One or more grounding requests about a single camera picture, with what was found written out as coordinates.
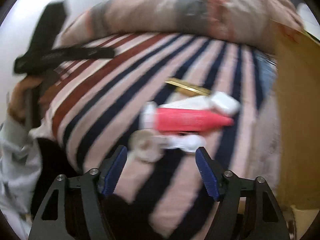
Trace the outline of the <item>person's left hand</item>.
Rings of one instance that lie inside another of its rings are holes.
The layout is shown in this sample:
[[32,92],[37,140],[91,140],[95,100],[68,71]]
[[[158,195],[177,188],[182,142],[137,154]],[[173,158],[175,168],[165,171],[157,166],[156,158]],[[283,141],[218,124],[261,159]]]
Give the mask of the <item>person's left hand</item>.
[[[12,92],[11,99],[8,104],[7,114],[22,126],[25,125],[26,120],[26,91],[38,87],[42,81],[43,77],[41,76],[27,76],[22,81],[17,83]],[[50,103],[58,92],[59,88],[56,85],[52,85],[37,101],[43,111],[43,115],[48,110]]]

